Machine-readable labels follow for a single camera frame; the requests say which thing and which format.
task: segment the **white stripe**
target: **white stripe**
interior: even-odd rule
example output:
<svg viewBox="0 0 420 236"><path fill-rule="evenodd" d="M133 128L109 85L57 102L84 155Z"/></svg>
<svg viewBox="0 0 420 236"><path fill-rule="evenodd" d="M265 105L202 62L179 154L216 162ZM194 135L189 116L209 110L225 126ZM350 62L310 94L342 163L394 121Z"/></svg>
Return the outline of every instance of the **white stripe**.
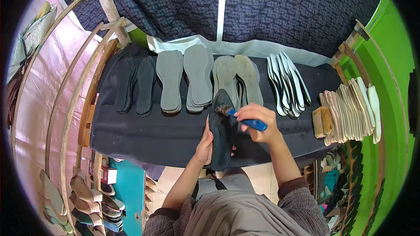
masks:
<svg viewBox="0 0 420 236"><path fill-rule="evenodd" d="M223 22L225 19L225 3L226 3L226 0L219 0L216 41L222 41L222 37L223 37Z"/></svg>

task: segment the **gray clothing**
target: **gray clothing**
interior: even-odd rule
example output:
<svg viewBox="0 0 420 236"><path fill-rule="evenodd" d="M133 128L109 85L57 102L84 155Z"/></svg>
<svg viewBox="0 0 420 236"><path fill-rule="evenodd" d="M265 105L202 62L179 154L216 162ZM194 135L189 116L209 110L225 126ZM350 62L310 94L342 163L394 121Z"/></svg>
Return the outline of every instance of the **gray clothing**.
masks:
<svg viewBox="0 0 420 236"><path fill-rule="evenodd" d="M144 236L182 236L182 235L329 235L328 225L307 188L303 178L288 181L279 187L277 206L266 197L247 191L247 181L242 179L235 184L219 179L227 189L233 186L244 187L244 190L219 190L197 193L195 200L188 196L176 212L160 208L150 215L143 230ZM212 190L212 180L199 181L203 190Z"/></svg>

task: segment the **green wall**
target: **green wall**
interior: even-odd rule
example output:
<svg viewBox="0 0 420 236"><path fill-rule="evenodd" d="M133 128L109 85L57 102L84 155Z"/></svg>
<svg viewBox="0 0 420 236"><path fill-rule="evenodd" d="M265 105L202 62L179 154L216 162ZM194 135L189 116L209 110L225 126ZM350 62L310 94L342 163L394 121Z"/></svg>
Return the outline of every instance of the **green wall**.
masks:
<svg viewBox="0 0 420 236"><path fill-rule="evenodd" d="M414 69L414 60L404 22L391 0L381 0L375 16L366 27L381 48L394 73L401 91L407 128L409 129L407 95L409 73ZM371 40L364 41L362 37L359 38L355 46L355 51L363 61L372 84L378 92L386 147L386 181L381 204L369 233L369 235L373 235L391 210L404 184L407 171L410 168L414 138L412 134L408 134L408 147L406 147L404 117L399 96L389 69L379 51ZM359 76L354 62L348 57L343 58L340 65L347 79ZM351 232L353 236L361 235L366 226L374 202L378 179L378 145L373 144L371 137L366 137L362 143L363 188L356 222Z"/></svg>

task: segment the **patterned blue fabric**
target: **patterned blue fabric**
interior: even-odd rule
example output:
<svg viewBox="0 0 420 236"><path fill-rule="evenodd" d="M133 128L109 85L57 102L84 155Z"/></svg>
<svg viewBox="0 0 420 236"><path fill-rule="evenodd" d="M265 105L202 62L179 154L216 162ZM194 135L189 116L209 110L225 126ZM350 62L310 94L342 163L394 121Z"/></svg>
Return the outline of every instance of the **patterned blue fabric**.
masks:
<svg viewBox="0 0 420 236"><path fill-rule="evenodd" d="M163 41L200 34L216 40L218 0L114 0L121 16ZM226 0L223 41L267 40L332 56L351 33L355 18L366 24L379 0ZM108 22L98 0L74 9L83 28Z"/></svg>

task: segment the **black shoe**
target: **black shoe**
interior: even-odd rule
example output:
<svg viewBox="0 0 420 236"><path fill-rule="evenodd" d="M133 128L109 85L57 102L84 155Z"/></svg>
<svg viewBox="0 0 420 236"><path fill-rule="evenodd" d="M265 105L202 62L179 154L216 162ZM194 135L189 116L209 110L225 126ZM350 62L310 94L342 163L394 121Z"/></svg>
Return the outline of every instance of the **black shoe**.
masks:
<svg viewBox="0 0 420 236"><path fill-rule="evenodd" d="M215 112L215 109L221 104L234 107L228 93L224 89L220 89L217 92L209 114L209 127L214 137L210 168L214 171L223 171L228 167L238 130L236 119Z"/></svg>

